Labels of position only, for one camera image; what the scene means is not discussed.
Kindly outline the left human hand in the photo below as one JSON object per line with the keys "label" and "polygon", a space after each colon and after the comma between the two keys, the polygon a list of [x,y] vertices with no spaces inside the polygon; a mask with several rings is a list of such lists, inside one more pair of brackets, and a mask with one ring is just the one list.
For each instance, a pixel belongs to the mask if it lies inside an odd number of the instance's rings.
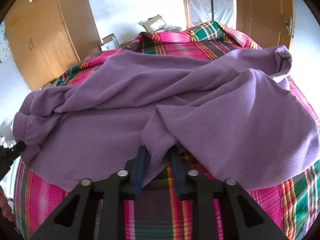
{"label": "left human hand", "polygon": [[12,213],[12,208],[10,207],[8,203],[8,199],[1,187],[0,187],[0,208],[1,208],[1,213],[3,217],[6,218],[8,221],[14,223],[16,218]]}

